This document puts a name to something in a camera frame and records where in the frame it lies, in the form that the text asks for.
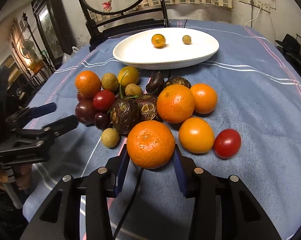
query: person's hand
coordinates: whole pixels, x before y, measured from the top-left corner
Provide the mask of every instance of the person's hand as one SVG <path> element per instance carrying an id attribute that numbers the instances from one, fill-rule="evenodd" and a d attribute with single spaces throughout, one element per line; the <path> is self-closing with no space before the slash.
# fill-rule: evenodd
<path id="1" fill-rule="evenodd" d="M 16 184 L 19 190 L 29 188 L 31 179 L 31 164 L 16 166 L 13 168 L 15 172 Z M 5 171 L 0 169 L 0 189 L 5 190 L 3 184 L 7 183 L 8 176 Z"/>

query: mandarin orange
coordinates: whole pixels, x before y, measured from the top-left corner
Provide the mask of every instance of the mandarin orange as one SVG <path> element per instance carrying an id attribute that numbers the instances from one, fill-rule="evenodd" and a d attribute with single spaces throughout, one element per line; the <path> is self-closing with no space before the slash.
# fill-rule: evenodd
<path id="1" fill-rule="evenodd" d="M 75 86 L 83 98 L 90 99 L 100 91 L 101 82 L 97 74 L 93 71 L 85 70 L 76 77 Z"/>
<path id="2" fill-rule="evenodd" d="M 170 123 L 180 123 L 191 117 L 195 108 L 193 93 L 183 85 L 170 85 L 158 96 L 159 116 Z"/>
<path id="3" fill-rule="evenodd" d="M 195 112 L 199 114 L 211 113 L 217 105 L 217 93 L 206 84 L 195 84 L 190 88 L 195 98 Z"/>
<path id="4" fill-rule="evenodd" d="M 127 152 L 132 162 L 145 169 L 156 169 L 172 158 L 175 138 L 169 128 L 154 120 L 134 126 L 127 138 Z"/>
<path id="5" fill-rule="evenodd" d="M 207 153 L 214 145 L 212 128 L 199 117 L 192 117 L 183 122 L 178 137 L 183 148 L 195 154 Z"/>
<path id="6" fill-rule="evenodd" d="M 161 48 L 166 44 L 166 39 L 163 35 L 161 34 L 155 34 L 151 38 L 151 43 L 156 47 L 156 48 Z"/>

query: fruit stem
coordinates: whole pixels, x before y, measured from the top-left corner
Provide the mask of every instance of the fruit stem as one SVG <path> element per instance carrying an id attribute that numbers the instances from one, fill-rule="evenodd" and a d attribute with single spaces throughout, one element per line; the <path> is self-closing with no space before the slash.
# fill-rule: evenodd
<path id="1" fill-rule="evenodd" d="M 129 98 L 137 98 L 138 96 L 133 96 L 133 97 L 128 97 L 128 98 L 125 98 L 125 99 L 129 99 Z"/>
<path id="2" fill-rule="evenodd" d="M 120 81 L 120 84 L 119 84 L 119 94 L 120 94 L 120 98 L 123 99 L 124 96 L 122 94 L 122 82 L 123 82 L 123 79 L 124 79 L 124 76 L 127 74 L 128 70 L 125 72 L 125 74 L 123 75 L 122 77 L 122 80 Z"/>

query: white plate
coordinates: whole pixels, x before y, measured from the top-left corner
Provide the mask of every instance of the white plate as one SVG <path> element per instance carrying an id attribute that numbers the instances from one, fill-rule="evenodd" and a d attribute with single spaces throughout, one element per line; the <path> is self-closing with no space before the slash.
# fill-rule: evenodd
<path id="1" fill-rule="evenodd" d="M 157 33 L 166 38 L 166 46 L 161 49 L 151 43 Z M 191 37 L 191 44 L 183 43 L 184 35 Z M 127 37 L 115 46 L 113 55 L 125 65 L 137 68 L 173 69 L 202 63 L 218 49 L 218 41 L 207 33 L 187 28 L 159 28 Z"/>

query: plastic bag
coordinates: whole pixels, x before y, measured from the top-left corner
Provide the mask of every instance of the plastic bag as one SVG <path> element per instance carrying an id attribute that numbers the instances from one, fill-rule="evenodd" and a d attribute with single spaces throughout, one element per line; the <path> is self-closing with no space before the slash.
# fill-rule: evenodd
<path id="1" fill-rule="evenodd" d="M 66 62 L 67 60 L 69 60 L 70 58 L 71 58 L 71 55 L 68 55 L 68 54 L 64 53 L 62 63 L 65 64 L 65 62 Z"/>
<path id="2" fill-rule="evenodd" d="M 72 49 L 73 49 L 73 52 L 72 52 L 71 55 L 69 55 L 69 54 L 67 54 L 67 53 L 64 53 L 63 61 L 62 61 L 63 64 L 64 64 L 66 61 L 70 60 L 71 57 L 73 57 L 73 55 L 75 55 L 75 54 L 77 53 L 77 51 L 79 51 L 79 48 L 77 48 L 77 47 L 75 47 L 75 46 L 73 46 Z"/>

